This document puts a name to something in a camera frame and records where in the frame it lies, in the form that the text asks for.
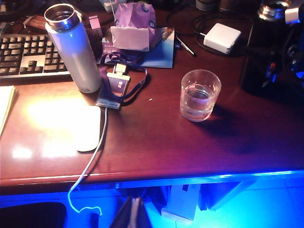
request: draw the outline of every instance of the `keyboard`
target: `keyboard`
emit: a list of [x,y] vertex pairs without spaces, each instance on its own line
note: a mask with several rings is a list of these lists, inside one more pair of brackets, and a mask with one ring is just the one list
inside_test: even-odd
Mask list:
[[69,71],[48,35],[1,35],[0,80],[63,75]]

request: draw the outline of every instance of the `lanyard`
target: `lanyard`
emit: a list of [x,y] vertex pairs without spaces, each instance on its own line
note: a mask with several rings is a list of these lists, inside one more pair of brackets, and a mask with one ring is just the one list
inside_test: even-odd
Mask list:
[[119,53],[117,52],[113,52],[113,53],[110,53],[110,54],[105,54],[101,57],[101,60],[100,60],[100,65],[103,65],[105,63],[105,58],[107,57],[107,55],[109,56],[110,60],[112,63],[122,63],[134,70],[141,70],[145,73],[145,76],[144,78],[136,85],[134,86],[134,88],[129,92],[127,93],[126,95],[124,96],[116,96],[115,94],[113,94],[112,90],[111,90],[111,87],[110,87],[110,83],[109,83],[109,79],[106,75],[106,70],[105,70],[105,67],[104,66],[100,66],[99,67],[99,71],[100,71],[100,74],[101,74],[101,77],[102,77],[102,80],[103,80],[103,83],[105,85],[105,89],[109,92],[108,94],[110,94],[111,97],[113,97],[114,99],[118,99],[120,101],[123,101],[125,99],[128,99],[130,98],[132,95],[134,95],[136,92],[139,91],[139,89],[143,86],[143,84],[145,83],[146,81],[146,78],[148,76],[148,71],[145,67],[143,66],[140,66],[140,65],[133,65],[133,64],[129,64],[127,63],[127,60],[118,55]]

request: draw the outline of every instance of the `desk leg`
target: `desk leg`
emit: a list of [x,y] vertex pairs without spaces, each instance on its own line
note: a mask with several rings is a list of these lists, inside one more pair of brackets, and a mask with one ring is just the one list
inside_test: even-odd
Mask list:
[[189,224],[194,220],[198,204],[200,184],[173,185],[167,206],[161,209],[161,216]]
[[202,184],[202,197],[199,200],[206,202],[209,210],[217,210],[254,182],[255,181]]

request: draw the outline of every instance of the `notebook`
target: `notebook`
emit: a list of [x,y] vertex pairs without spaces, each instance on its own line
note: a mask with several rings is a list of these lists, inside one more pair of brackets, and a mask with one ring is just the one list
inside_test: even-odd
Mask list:
[[4,128],[6,119],[10,112],[10,107],[15,94],[15,87],[0,86],[0,137]]

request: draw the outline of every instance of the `floor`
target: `floor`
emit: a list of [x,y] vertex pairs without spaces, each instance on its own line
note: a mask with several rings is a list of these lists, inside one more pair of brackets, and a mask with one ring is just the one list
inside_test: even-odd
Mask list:
[[[108,228],[117,211],[127,198],[118,190],[86,190],[72,193],[76,208],[100,206],[98,211],[74,212],[67,201],[66,192],[0,196],[0,207],[35,202],[62,202],[67,208],[65,228]],[[304,179],[257,181],[216,211],[200,211],[197,207],[190,225],[160,216],[151,202],[146,202],[153,228],[303,228]]]

